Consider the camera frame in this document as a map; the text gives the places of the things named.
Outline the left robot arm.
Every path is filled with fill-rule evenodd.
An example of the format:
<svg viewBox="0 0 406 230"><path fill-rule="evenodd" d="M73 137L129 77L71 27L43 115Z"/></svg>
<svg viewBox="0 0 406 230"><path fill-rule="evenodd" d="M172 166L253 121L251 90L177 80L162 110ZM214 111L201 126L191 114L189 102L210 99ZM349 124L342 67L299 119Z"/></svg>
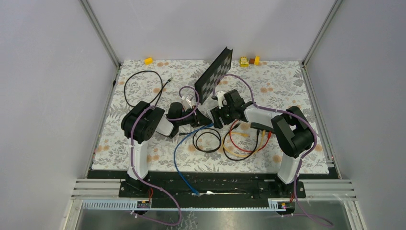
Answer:
<svg viewBox="0 0 406 230"><path fill-rule="evenodd" d="M167 115L164 113L164 109L140 101L121 122L121 129L130 144L130 166L125 180L130 184L130 191L137 197L148 192L149 185L142 179L148 174L147 147L154 133L173 138L178 134L180 126L201 127L212 123L197 108L184 110L179 102L170 105Z"/></svg>

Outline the white network switch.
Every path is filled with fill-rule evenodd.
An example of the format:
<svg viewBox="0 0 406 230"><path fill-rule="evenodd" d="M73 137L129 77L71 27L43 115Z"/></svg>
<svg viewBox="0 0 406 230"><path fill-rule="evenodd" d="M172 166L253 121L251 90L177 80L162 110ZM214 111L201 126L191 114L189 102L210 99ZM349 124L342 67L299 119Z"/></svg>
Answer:
<svg viewBox="0 0 406 230"><path fill-rule="evenodd" d="M212 116L212 114L211 114L211 110L210 110L210 109L206 111L206 115L207 115L207 117L208 117L209 119L211 119L211 121L212 121L212 122L214 121L214 119L213 119L213 116Z"/></svg>

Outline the black network switch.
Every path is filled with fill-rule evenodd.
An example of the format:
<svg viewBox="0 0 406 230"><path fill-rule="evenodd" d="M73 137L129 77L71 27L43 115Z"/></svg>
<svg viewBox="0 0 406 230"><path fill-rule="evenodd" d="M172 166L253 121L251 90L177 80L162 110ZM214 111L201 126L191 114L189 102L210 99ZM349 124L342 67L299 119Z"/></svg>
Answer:
<svg viewBox="0 0 406 230"><path fill-rule="evenodd" d="M250 127L256 130L260 130L260 131L266 131L268 133L274 133L274 129L270 126L267 125L263 125L260 123L255 123L255 122L251 122L250 123Z"/></svg>

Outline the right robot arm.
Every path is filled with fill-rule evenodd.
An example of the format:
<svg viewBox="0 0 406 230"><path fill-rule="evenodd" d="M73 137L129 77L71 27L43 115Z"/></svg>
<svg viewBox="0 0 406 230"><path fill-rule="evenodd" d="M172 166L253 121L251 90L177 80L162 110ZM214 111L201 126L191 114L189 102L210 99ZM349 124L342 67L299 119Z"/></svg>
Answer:
<svg viewBox="0 0 406 230"><path fill-rule="evenodd" d="M283 157L274 190L281 197L291 194L294 189L292 183L298 177L299 160L315 141L315 132L302 111L297 106L277 110L259 106L253 101L245 102L237 90L218 91L212 98L218 102L217 107L210 111L214 127L222 129L239 120L276 136Z"/></svg>

